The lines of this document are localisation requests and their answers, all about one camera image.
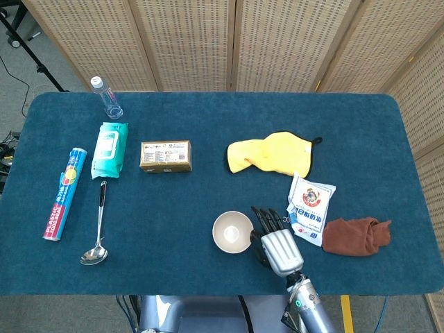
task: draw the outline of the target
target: robotic arm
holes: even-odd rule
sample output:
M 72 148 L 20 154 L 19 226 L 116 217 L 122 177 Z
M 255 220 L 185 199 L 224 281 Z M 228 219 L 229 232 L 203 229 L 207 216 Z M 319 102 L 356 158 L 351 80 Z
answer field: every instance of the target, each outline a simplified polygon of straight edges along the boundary
M 253 231 L 252 236 L 260 239 L 273 272 L 287 278 L 290 297 L 282 322 L 296 332 L 336 333 L 310 279 L 300 272 L 304 259 L 293 235 L 284 228 L 278 213 L 275 210 L 258 210 L 256 207 L 251 209 L 264 232 L 262 235 Z

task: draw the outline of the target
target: metal pole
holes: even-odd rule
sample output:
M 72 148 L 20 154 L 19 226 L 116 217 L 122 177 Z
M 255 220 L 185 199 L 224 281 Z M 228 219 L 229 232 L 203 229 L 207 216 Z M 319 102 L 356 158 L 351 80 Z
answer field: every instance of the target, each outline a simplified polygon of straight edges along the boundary
M 46 77 L 52 82 L 52 84 L 58 89 L 59 92 L 67 92 L 67 90 L 62 88 L 62 86 L 51 75 L 51 73 L 49 73 L 49 70 L 46 68 L 46 66 L 42 64 L 42 62 L 39 60 L 39 58 L 37 58 L 37 56 L 34 54 L 34 52 L 32 52 L 32 50 L 28 47 L 28 45 L 26 45 L 25 41 L 20 37 L 20 35 L 17 33 L 17 31 L 15 31 L 15 29 L 9 24 L 9 22 L 6 20 L 6 18 L 3 17 L 3 15 L 0 15 L 0 21 L 9 30 L 9 32 L 14 37 L 14 39 L 20 43 L 20 45 L 24 48 L 24 50 L 34 60 L 35 64 L 37 65 L 37 72 L 43 73 L 44 75 L 46 75 Z

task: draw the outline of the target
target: cardboard box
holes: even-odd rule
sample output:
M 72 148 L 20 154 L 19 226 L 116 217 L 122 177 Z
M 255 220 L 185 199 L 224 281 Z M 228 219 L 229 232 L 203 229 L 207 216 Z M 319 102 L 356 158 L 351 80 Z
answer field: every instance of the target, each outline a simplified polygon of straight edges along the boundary
M 191 143 L 189 140 L 142 142 L 140 167 L 147 173 L 191 171 Z

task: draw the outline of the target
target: bottle cap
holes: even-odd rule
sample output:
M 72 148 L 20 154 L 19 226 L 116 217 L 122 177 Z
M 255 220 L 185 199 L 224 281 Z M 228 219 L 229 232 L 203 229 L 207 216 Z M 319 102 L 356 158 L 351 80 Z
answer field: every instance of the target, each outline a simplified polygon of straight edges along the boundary
M 100 76 L 95 76 L 91 79 L 91 84 L 94 88 L 102 88 L 103 81 Z

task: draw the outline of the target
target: plastic bag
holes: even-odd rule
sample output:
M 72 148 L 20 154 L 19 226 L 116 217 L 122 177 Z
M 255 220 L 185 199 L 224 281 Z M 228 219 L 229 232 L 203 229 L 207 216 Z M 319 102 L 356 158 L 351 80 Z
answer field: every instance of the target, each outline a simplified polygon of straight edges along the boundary
M 321 246 L 330 198 L 336 186 L 309 182 L 294 173 L 287 212 L 295 235 Z
M 103 123 L 100 126 L 91 164 L 92 179 L 119 177 L 123 166 L 127 137 L 128 123 Z

